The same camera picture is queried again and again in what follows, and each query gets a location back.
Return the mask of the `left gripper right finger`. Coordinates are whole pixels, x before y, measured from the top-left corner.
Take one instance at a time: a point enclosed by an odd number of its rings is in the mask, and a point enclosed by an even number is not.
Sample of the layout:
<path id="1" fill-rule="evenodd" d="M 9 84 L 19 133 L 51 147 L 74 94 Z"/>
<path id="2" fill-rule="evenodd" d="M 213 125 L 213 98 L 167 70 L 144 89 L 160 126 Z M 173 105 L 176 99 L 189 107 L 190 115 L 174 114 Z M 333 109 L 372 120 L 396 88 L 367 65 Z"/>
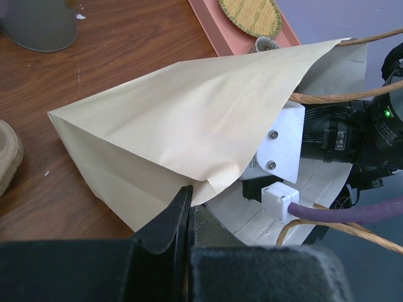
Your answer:
<path id="1" fill-rule="evenodd" d="M 354 301 L 343 266 L 314 245 L 247 246 L 205 206 L 190 210 L 189 301 Z"/>

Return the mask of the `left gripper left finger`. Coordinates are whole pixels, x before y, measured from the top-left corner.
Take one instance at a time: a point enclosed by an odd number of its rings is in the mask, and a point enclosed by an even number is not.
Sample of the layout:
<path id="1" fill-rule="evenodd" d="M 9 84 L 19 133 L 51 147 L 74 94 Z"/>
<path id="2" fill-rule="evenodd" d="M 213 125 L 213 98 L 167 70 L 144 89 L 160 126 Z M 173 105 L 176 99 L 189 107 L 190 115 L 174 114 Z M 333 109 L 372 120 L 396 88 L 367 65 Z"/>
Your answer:
<path id="1" fill-rule="evenodd" d="M 191 186 L 119 240 L 1 244 L 2 301 L 186 301 Z"/>

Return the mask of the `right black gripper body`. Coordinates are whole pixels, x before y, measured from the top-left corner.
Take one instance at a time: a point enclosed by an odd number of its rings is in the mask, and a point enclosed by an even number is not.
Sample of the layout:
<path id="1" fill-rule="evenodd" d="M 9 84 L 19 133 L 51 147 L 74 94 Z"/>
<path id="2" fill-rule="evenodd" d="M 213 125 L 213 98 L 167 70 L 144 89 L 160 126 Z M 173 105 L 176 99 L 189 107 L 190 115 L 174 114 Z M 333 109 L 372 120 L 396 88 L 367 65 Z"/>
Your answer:
<path id="1" fill-rule="evenodd" d="M 371 133 L 373 101 L 306 104 L 301 157 L 323 162 L 375 164 Z"/>

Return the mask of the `beige paper bag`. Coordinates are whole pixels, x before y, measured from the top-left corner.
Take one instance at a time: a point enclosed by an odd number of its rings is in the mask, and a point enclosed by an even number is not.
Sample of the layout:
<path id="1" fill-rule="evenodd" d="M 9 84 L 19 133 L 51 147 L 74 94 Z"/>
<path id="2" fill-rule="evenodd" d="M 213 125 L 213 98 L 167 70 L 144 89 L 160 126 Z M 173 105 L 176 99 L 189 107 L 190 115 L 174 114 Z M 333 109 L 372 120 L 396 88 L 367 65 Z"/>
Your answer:
<path id="1" fill-rule="evenodd" d="M 301 157 L 291 187 L 299 204 L 286 225 L 242 195 L 240 177 L 288 101 L 371 101 L 402 90 L 390 76 L 363 91 L 367 43 L 331 40 L 265 52 L 178 62 L 51 111 L 49 118 L 92 192 L 139 231 L 192 186 L 192 206 L 207 204 L 247 245 L 299 245 L 324 225 L 390 250 L 402 248 L 364 223 L 402 213 L 402 199 L 330 210 L 350 163 Z"/>

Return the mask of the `cardboard two-cup carrier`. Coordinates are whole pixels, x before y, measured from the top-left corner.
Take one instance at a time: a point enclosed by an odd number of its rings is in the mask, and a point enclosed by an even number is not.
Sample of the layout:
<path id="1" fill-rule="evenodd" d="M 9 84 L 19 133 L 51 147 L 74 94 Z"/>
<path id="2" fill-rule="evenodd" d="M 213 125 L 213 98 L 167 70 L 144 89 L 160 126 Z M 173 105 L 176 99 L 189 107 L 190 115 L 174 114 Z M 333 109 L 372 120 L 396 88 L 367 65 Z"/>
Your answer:
<path id="1" fill-rule="evenodd" d="M 1 120 L 1 196 L 20 166 L 23 154 L 23 144 L 19 136 L 9 124 Z"/>

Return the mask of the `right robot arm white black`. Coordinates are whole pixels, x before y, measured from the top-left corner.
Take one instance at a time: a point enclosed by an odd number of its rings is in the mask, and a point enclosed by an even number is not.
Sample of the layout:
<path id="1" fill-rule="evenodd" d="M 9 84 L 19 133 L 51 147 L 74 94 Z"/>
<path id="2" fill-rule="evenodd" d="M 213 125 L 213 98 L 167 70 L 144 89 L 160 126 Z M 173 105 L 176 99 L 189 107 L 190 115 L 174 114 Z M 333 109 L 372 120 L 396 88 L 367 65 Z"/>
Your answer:
<path id="1" fill-rule="evenodd" d="M 301 156 L 352 164 L 346 181 L 358 192 L 402 169 L 402 90 L 371 101 L 307 105 Z"/>

